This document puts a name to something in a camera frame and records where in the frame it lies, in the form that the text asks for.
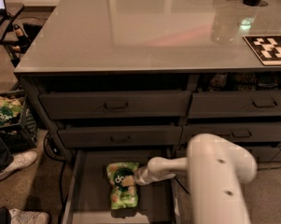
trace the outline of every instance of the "black and white pattern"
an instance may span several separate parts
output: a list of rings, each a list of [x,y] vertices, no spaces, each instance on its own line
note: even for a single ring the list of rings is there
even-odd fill
[[[246,35],[244,40],[264,65],[281,65],[281,35]]]

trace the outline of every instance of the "floor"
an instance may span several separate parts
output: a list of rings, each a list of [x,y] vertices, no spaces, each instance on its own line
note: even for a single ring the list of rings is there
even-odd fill
[[[22,19],[18,22],[43,22],[48,15],[41,12],[22,13]],[[7,53],[0,47],[0,92],[9,91],[17,81],[13,69]],[[40,131],[37,146],[32,148],[38,154],[36,163],[0,182],[0,206],[46,211],[51,216],[51,223],[55,224],[58,223],[62,209],[59,176],[63,164],[51,160],[44,153],[43,140],[46,133],[46,130]],[[281,162],[259,164],[259,167],[275,166],[281,166]],[[62,182],[63,196],[66,196],[69,189],[71,174],[72,170],[66,165]],[[250,184],[243,186],[243,191],[253,224],[281,224],[281,169],[258,172]],[[186,202],[183,208],[186,213],[184,223],[190,223]]]

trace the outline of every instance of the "black plastic crate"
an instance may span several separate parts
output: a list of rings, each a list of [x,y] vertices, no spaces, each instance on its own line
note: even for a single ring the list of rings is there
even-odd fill
[[[29,101],[24,91],[10,91],[0,93],[0,96],[11,98],[24,98],[22,112],[17,122],[0,127],[0,137],[7,144],[10,151],[25,150],[36,147],[38,140],[38,127],[29,108]]]

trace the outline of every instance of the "drawer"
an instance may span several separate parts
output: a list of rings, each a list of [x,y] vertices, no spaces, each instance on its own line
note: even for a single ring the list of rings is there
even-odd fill
[[[198,133],[216,134],[231,142],[281,142],[281,122],[190,124],[184,127],[183,143]]]
[[[281,116],[281,91],[217,91],[192,94],[189,118]]]
[[[68,127],[58,135],[65,147],[130,147],[178,145],[181,127]]]
[[[110,209],[111,186],[105,168],[109,163],[138,161],[141,165],[148,157],[167,157],[162,150],[94,151],[77,153],[77,161],[63,224],[93,223],[174,223],[175,215],[170,181],[138,187],[138,206],[130,209]]]
[[[39,96],[50,119],[187,116],[189,91],[52,92]]]

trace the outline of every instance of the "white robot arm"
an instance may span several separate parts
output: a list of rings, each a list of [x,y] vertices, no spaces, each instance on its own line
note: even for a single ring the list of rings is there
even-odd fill
[[[187,158],[153,158],[133,178],[138,185],[172,178],[187,171],[195,224],[250,224],[240,183],[257,173],[253,156],[221,137],[203,133],[194,136]]]

